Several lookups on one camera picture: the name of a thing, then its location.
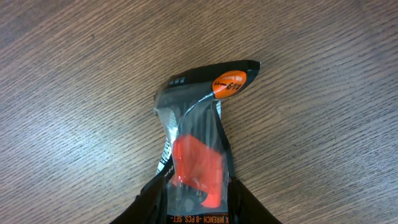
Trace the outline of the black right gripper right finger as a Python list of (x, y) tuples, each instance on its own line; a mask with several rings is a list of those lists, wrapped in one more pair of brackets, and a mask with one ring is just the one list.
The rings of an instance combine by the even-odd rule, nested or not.
[(230, 224), (281, 224), (270, 211), (237, 178), (228, 183)]

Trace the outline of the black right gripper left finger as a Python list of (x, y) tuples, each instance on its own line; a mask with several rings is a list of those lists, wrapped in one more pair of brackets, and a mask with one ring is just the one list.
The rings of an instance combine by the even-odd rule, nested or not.
[(157, 176), (111, 224), (167, 223), (167, 191), (164, 176)]

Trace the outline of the black red hex wrench packet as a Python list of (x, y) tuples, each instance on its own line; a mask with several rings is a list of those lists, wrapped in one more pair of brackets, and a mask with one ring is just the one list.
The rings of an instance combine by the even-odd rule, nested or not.
[(255, 60), (191, 68), (170, 77), (155, 95), (154, 112), (166, 142), (158, 172), (167, 183), (168, 223), (228, 223), (231, 146), (221, 123), (221, 101), (250, 85)]

